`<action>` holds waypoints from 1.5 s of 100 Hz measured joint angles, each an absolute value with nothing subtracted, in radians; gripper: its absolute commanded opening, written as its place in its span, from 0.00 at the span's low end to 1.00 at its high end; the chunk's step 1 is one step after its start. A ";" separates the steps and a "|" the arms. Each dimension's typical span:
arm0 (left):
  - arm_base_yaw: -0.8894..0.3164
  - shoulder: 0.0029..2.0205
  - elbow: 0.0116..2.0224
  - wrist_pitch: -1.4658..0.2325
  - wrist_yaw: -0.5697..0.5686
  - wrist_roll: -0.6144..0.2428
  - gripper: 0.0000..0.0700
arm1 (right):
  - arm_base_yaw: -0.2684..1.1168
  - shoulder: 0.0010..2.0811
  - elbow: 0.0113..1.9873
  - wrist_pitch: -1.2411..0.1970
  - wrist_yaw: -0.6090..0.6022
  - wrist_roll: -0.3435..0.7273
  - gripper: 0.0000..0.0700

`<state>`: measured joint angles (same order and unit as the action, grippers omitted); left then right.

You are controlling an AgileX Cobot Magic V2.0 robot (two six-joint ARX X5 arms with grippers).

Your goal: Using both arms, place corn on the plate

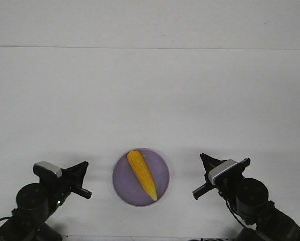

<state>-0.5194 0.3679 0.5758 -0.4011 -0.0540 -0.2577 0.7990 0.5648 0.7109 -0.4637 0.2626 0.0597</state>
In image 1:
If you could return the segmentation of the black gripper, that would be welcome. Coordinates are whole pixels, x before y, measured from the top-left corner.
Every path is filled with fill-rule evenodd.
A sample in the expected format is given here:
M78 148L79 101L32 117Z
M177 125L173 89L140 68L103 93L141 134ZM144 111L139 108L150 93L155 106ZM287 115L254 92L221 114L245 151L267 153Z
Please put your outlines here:
M75 193L83 198L92 197L92 192L82 187L84 177L89 163L84 161L69 168L61 169L60 178L39 178L48 191L49 208L61 206L71 193Z
M251 159L245 158L244 160L238 162L238 164L235 167L219 176L216 179L216 185L213 186L209 180L208 174L212 169L224 163L225 160L218 160L204 153L200 154L200 158L202 160L205 170L205 183L193 191L193 197L195 199L198 199L205 193L216 188L220 196L223 197L225 200L233 199L235 186L240 180L244 179L243 171L246 167L250 165Z

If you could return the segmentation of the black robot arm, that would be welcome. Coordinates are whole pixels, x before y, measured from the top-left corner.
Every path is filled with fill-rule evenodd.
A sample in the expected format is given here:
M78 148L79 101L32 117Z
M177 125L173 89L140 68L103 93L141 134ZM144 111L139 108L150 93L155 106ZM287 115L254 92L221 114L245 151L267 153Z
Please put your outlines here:
M48 218L75 193L86 199L92 193L82 187L88 168L84 161L69 168L60 168L41 161L33 165L38 183L22 187L16 195L17 207L10 217L0 218L0 240L62 240L62 236L46 224Z
M226 206L243 229L236 240L300 240L300 226L269 200L267 187L259 180L243 176L251 159L237 162L218 160L201 153L205 183L193 191L198 199L217 189Z

